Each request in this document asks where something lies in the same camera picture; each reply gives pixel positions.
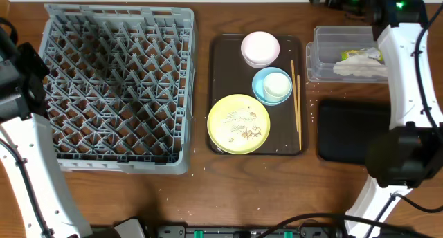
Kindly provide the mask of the yellow plate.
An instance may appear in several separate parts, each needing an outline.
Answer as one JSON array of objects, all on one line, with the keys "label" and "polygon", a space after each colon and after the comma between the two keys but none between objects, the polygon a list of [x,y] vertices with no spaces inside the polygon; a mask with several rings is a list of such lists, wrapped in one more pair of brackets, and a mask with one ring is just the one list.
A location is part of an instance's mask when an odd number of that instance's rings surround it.
[{"label": "yellow plate", "polygon": [[210,140],[229,154],[248,154],[260,148],[271,130],[271,119],[264,105],[244,94],[218,100],[207,117]]}]

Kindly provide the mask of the clear plastic bin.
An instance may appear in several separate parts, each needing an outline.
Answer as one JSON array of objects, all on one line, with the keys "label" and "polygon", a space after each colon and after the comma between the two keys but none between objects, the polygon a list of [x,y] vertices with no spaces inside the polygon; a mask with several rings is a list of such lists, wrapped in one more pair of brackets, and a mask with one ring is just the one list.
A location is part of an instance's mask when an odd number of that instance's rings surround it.
[{"label": "clear plastic bin", "polygon": [[341,52],[362,48],[377,48],[372,29],[368,26],[317,26],[314,40],[306,45],[307,77],[312,82],[379,83],[388,77],[342,76],[333,72],[342,61]]}]

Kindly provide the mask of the cream plastic cup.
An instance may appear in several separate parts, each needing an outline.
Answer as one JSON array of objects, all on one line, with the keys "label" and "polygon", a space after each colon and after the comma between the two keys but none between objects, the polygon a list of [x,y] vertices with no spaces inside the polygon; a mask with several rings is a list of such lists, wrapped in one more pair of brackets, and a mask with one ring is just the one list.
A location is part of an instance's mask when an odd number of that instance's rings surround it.
[{"label": "cream plastic cup", "polygon": [[283,73],[270,73],[264,81],[264,98],[267,102],[280,102],[291,90],[291,83]]}]

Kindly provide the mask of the light blue bowl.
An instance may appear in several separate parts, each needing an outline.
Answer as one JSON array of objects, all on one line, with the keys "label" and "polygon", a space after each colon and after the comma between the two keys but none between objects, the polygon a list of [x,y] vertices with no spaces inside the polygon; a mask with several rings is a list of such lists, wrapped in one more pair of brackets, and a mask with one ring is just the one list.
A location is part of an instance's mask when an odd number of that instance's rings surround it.
[{"label": "light blue bowl", "polygon": [[[265,77],[270,74],[270,73],[283,73],[285,74],[290,83],[291,83],[291,90],[290,92],[286,95],[286,97],[280,101],[280,102],[267,102],[264,98],[264,87],[263,87],[263,81],[265,79]],[[253,89],[253,93],[255,95],[255,97],[262,103],[265,104],[267,106],[276,106],[280,103],[283,103],[285,100],[287,100],[289,98],[289,96],[292,93],[292,81],[291,78],[289,77],[288,73],[286,71],[283,71],[280,68],[276,68],[276,67],[267,67],[267,68],[263,68],[261,70],[259,70],[255,76],[253,77],[253,81],[252,81],[252,89]]]}]

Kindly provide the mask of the wooden chopstick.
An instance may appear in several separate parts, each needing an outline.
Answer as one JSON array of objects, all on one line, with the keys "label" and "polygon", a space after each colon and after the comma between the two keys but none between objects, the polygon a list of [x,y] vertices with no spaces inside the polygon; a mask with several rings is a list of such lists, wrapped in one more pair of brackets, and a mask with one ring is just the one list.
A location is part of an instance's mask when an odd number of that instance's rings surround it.
[{"label": "wooden chopstick", "polygon": [[296,75],[295,75],[295,66],[294,60],[291,59],[291,77],[292,77],[292,86],[293,86],[293,103],[294,103],[294,112],[296,117],[296,131],[299,132],[299,124],[298,124],[298,101],[297,101],[297,93],[296,93]]},{"label": "wooden chopstick", "polygon": [[298,144],[299,151],[302,151],[302,123],[301,123],[301,108],[300,108],[300,76],[296,77],[296,89],[297,89],[297,110],[298,110]]}]

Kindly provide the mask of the wooden chopstick right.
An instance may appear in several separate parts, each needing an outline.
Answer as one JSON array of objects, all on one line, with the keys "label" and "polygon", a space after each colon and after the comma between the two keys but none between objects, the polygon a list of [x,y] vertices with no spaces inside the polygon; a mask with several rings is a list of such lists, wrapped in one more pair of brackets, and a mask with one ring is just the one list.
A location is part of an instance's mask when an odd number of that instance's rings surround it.
[{"label": "wooden chopstick right", "polygon": [[302,123],[301,123],[301,108],[300,108],[300,76],[296,77],[296,89],[297,89],[297,110],[298,110],[298,144],[299,151],[302,151]]}]

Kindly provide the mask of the wooden chopstick left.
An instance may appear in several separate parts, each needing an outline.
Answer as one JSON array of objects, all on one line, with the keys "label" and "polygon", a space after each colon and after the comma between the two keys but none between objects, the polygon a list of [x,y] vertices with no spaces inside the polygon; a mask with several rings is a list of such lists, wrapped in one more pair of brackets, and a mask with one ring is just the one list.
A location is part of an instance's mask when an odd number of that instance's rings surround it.
[{"label": "wooden chopstick left", "polygon": [[292,86],[293,86],[293,103],[294,103],[294,112],[296,117],[296,131],[299,132],[299,124],[298,124],[298,101],[297,101],[297,93],[296,93],[296,75],[295,75],[295,66],[294,60],[291,59],[291,77],[292,77]]}]

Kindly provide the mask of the black power strip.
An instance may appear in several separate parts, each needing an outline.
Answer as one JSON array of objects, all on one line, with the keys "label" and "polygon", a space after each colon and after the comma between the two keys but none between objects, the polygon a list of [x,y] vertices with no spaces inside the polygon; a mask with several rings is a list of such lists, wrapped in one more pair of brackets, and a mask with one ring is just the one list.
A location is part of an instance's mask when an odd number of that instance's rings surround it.
[{"label": "black power strip", "polygon": [[[160,226],[156,230],[158,238],[258,238],[264,228],[209,228],[185,226]],[[267,235],[268,238],[327,238],[336,237],[336,230],[319,226],[283,228]]]}]

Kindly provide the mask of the green snack wrapper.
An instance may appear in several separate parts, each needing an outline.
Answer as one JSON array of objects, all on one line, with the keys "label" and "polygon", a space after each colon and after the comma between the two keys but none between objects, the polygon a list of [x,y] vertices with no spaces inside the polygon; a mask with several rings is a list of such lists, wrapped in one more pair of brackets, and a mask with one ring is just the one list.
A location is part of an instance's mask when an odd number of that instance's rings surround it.
[{"label": "green snack wrapper", "polygon": [[378,48],[371,47],[371,48],[362,48],[359,50],[348,50],[341,52],[341,60],[346,60],[353,56],[364,56],[369,59],[377,60],[379,62],[383,61],[383,55],[381,51]]}]

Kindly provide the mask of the grey plastic dish rack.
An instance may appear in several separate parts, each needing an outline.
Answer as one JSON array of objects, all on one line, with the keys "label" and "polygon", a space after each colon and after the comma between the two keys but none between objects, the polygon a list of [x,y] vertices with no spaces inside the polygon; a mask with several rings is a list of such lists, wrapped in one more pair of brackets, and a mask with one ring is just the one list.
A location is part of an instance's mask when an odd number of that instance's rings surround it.
[{"label": "grey plastic dish rack", "polygon": [[62,170],[184,174],[197,25],[189,8],[47,4],[39,54]]}]

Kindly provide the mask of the black tray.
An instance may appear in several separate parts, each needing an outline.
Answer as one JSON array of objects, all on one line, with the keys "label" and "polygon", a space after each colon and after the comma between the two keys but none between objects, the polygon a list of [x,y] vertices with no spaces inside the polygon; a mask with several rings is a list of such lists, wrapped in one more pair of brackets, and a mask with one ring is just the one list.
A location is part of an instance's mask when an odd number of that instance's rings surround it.
[{"label": "black tray", "polygon": [[324,161],[364,165],[368,145],[386,133],[390,105],[325,99],[318,109],[318,156]]}]

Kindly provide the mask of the pink bowl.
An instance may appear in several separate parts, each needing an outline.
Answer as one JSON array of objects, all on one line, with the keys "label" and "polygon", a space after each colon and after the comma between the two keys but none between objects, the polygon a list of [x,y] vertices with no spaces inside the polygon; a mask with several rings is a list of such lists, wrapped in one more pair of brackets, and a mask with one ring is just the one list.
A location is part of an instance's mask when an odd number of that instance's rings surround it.
[{"label": "pink bowl", "polygon": [[265,68],[279,56],[280,44],[272,34],[256,31],[248,34],[242,40],[241,53],[249,66]]}]

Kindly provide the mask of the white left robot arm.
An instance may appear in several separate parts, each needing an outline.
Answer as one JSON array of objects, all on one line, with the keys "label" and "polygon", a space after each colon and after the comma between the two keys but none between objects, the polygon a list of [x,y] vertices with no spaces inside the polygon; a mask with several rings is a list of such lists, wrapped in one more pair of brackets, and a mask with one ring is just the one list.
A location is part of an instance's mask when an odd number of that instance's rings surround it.
[{"label": "white left robot arm", "polygon": [[1,162],[27,237],[88,237],[55,155],[43,81],[49,69],[15,27],[1,19]]}]

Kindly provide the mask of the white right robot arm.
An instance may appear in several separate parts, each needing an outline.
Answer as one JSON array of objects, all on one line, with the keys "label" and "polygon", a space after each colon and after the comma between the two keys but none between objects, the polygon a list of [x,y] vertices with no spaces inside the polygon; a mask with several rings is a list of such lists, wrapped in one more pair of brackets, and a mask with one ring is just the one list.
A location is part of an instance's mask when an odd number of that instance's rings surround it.
[{"label": "white right robot arm", "polygon": [[318,154],[345,162],[362,158],[368,178],[347,211],[352,237],[377,237],[399,200],[442,167],[442,111],[427,54],[434,19],[423,0],[309,0],[353,15],[366,15],[387,69],[390,124],[374,133],[376,111],[353,102],[325,100],[318,119]]}]

